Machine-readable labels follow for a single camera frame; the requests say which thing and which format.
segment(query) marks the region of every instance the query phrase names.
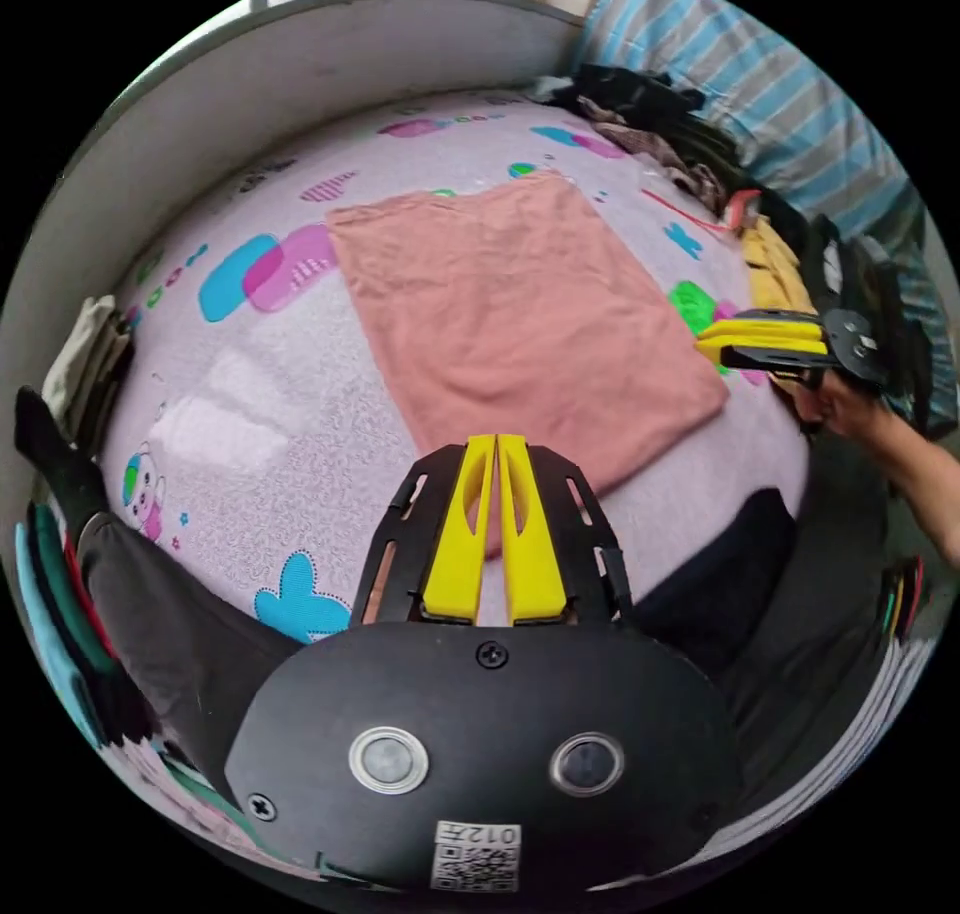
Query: blue fabric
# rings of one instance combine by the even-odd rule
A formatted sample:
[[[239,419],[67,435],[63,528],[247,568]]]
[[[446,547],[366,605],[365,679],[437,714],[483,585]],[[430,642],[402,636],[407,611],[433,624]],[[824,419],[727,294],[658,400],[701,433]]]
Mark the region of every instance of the blue fabric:
[[[53,626],[50,614],[43,603],[33,570],[33,562],[30,558],[27,530],[23,524],[17,524],[15,543],[17,579],[20,582],[23,606],[33,630],[40,662],[50,678],[57,697],[60,698],[60,703],[64,706],[67,714],[70,715],[70,720],[76,724],[80,733],[92,747],[99,748],[101,740],[93,714],[93,704],[90,701],[86,684],[67,653],[63,641],[60,640],[60,635]]]
[[[930,338],[931,422],[956,422],[946,315],[923,258],[925,207],[890,146],[813,61],[724,0],[599,0],[574,56],[697,88],[700,115],[737,142],[753,177],[808,220],[826,214],[844,240],[876,238],[897,265],[906,316]]]

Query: qr code sticker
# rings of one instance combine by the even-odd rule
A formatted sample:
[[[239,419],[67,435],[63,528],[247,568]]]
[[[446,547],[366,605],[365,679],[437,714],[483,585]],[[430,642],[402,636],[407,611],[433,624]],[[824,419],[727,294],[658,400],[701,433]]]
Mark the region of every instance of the qr code sticker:
[[[434,890],[510,894],[519,889],[519,874],[519,826],[437,825]]]

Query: yellow clothing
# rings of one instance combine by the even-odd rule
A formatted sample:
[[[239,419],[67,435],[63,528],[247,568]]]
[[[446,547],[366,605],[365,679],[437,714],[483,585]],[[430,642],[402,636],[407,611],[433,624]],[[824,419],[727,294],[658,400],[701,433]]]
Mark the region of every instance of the yellow clothing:
[[[817,313],[797,271],[797,255],[767,218],[757,218],[756,227],[745,230],[742,241],[754,307]]]

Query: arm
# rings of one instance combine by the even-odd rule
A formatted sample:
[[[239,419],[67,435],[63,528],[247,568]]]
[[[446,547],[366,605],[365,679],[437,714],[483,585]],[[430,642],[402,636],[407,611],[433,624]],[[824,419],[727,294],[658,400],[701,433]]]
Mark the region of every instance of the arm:
[[[960,570],[960,461],[888,410],[860,441],[947,563]]]
[[[906,498],[943,558],[960,570],[960,461],[832,371],[819,390],[797,386],[792,394],[803,420],[825,421],[863,446]]]

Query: blue striped fabric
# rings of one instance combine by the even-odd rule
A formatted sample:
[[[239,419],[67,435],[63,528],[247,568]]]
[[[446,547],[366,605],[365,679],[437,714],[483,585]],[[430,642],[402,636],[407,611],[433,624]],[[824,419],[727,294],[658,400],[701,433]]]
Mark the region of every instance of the blue striped fabric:
[[[925,207],[889,145],[811,60],[724,0],[599,0],[574,54],[581,63],[666,71],[706,96],[763,184],[845,239],[870,235],[898,265],[907,316],[934,357],[933,422],[956,421],[946,316],[923,261]]]

